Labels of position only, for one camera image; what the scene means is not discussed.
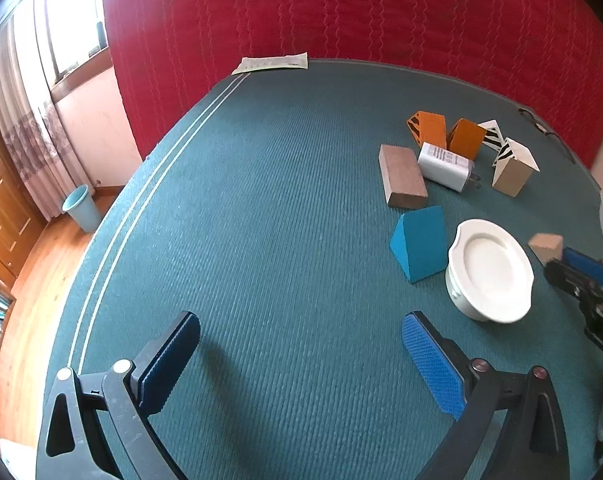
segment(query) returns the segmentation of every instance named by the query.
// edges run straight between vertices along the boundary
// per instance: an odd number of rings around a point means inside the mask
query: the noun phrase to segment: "trash can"
[[[86,233],[95,232],[102,221],[102,214],[92,200],[86,184],[70,193],[61,208],[64,213],[70,213],[70,216]]]

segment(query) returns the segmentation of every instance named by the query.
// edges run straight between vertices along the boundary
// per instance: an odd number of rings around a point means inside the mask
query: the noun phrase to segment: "white bowl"
[[[533,279],[526,253],[504,228],[477,218],[459,224],[448,251],[446,288],[466,316],[520,320],[531,308]]]

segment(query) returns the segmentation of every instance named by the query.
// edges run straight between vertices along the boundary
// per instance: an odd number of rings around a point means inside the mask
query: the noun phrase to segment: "white stripe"
[[[184,139],[184,137],[186,136],[186,134],[191,130],[191,128],[195,125],[195,123],[199,119],[201,119],[201,117],[209,110],[209,108],[211,106],[213,106],[220,99],[220,97],[222,97],[222,95],[225,94],[225,92],[231,86],[233,86],[236,83],[236,81],[239,78],[242,78],[242,79],[241,79],[241,81],[239,81],[239,83],[236,86],[239,86],[246,77],[245,76],[237,76],[237,77],[235,77],[229,83],[229,85],[226,86],[226,88],[224,88],[219,93],[219,95],[217,97],[215,97],[215,99],[208,106],[206,106],[206,108],[204,109],[204,111],[199,114],[199,116],[192,122],[192,124],[190,126],[188,126],[188,128],[181,135],[181,137],[179,137],[176,140],[176,142],[172,145],[172,148],[170,148],[169,152],[166,153],[166,155],[164,155],[164,158],[162,158],[161,161],[159,162],[159,164],[156,165],[156,168],[150,174],[150,176],[146,180],[146,183],[143,185],[143,187],[141,188],[141,190],[137,193],[137,196],[135,197],[135,200],[132,202],[132,205],[128,208],[128,210],[126,211],[126,214],[123,216],[123,219],[121,220],[121,223],[117,227],[117,230],[114,232],[114,235],[112,236],[112,239],[110,240],[110,243],[108,244],[108,247],[107,247],[107,249],[105,251],[104,257],[102,258],[101,262],[99,263],[99,267],[97,268],[97,272],[94,275],[94,278],[92,279],[92,283],[90,284],[90,288],[88,289],[88,295],[86,296],[86,301],[84,301],[84,306],[81,308],[81,313],[79,314],[79,319],[76,322],[75,335],[72,338],[72,345],[70,346],[70,354],[68,355],[68,366],[69,367],[72,366],[72,358],[73,358],[73,355],[75,354],[76,340],[77,340],[77,338],[79,336],[79,329],[81,329],[81,323],[83,322],[84,316],[86,315],[86,309],[88,308],[88,303],[90,301],[90,298],[92,297],[92,292],[94,291],[94,286],[96,285],[96,282],[99,279],[99,276],[101,275],[102,270],[104,269],[105,261],[108,259],[108,256],[110,255],[110,251],[112,251],[112,247],[114,246],[114,242],[115,242],[115,240],[117,240],[117,237],[119,236],[119,233],[121,232],[121,229],[123,228],[123,225],[126,223],[126,220],[130,216],[130,213],[132,212],[132,210],[134,209],[134,207],[137,205],[137,202],[139,202],[139,199],[141,198],[141,195],[143,194],[143,192],[148,187],[148,184],[150,184],[150,181],[152,180],[152,178],[156,175],[156,172],[159,171],[159,169],[161,168],[161,166],[163,165],[163,163],[166,161],[166,159],[168,159],[168,157],[174,151],[174,149],[177,147],[177,145],[182,141],[182,139]],[[86,248],[86,251],[84,252],[84,255],[86,253],[88,253],[88,249],[90,248],[90,246],[92,244],[92,241],[95,238],[96,238],[96,233],[94,234],[94,236],[92,236],[92,238],[91,238],[91,240],[90,240],[90,242],[88,244],[88,247]]]
[[[161,176],[159,177],[159,180],[156,181],[155,186],[153,186],[152,190],[150,190],[150,194],[148,195],[147,199],[145,199],[144,203],[141,206],[141,209],[137,213],[137,216],[135,217],[131,226],[128,228],[126,235],[123,237],[123,242],[121,242],[121,245],[120,245],[119,249],[117,250],[117,254],[114,257],[114,260],[112,261],[112,266],[110,267],[110,270],[108,271],[108,275],[106,276],[104,285],[102,286],[102,289],[99,293],[99,297],[97,298],[97,302],[94,306],[94,310],[92,311],[92,317],[90,318],[90,323],[88,324],[88,331],[86,332],[86,339],[84,340],[84,347],[81,350],[79,366],[77,367],[77,372],[76,372],[77,375],[81,375],[81,371],[84,368],[84,359],[86,358],[86,350],[88,349],[88,342],[90,341],[92,327],[94,326],[94,320],[97,317],[97,313],[99,312],[99,307],[101,306],[102,300],[104,299],[104,294],[105,294],[106,288],[108,287],[108,283],[110,283],[110,278],[112,277],[114,268],[117,266],[117,262],[119,261],[121,253],[123,252],[123,248],[126,246],[128,238],[130,238],[130,234],[132,233],[133,229],[137,225],[139,218],[141,217],[142,213],[145,211],[146,206],[148,206],[148,204],[150,203],[150,199],[155,194],[155,191],[157,190],[159,185],[163,182],[164,178],[166,177],[166,174],[168,174],[168,171],[170,171],[170,168],[172,168],[172,165],[177,161],[177,159],[181,156],[181,154],[184,153],[184,150],[188,147],[188,144],[190,144],[190,141],[194,139],[194,136],[199,132],[199,130],[201,130],[201,127],[208,121],[208,119],[210,119],[212,117],[213,113],[217,110],[217,108],[219,108],[223,104],[223,102],[230,97],[232,92],[234,92],[238,88],[238,86],[243,83],[244,79],[246,79],[247,76],[248,76],[248,74],[246,74],[246,76],[241,81],[239,81],[239,83],[235,86],[235,88],[233,88],[230,92],[228,92],[228,94],[221,100],[221,102],[216,107],[214,107],[214,109],[211,111],[211,113],[208,115],[208,117],[206,117],[201,122],[201,124],[199,126],[197,126],[197,129],[192,133],[192,135],[190,135],[188,140],[186,140],[185,144],[181,147],[181,149],[174,156],[174,159],[170,162],[170,164],[168,164],[168,167],[161,174]]]

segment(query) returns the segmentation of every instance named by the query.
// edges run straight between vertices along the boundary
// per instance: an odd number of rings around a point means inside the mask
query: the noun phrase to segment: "white power adapter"
[[[439,146],[424,142],[417,163],[424,178],[455,191],[462,191],[468,182],[479,185],[479,177],[472,173],[471,160]]]

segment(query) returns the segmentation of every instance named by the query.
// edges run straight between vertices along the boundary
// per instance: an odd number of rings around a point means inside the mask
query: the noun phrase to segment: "red backdrop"
[[[603,138],[603,25],[583,0],[104,0],[142,156],[242,56],[380,61],[530,105],[591,165]],[[414,110],[406,108],[406,118]]]

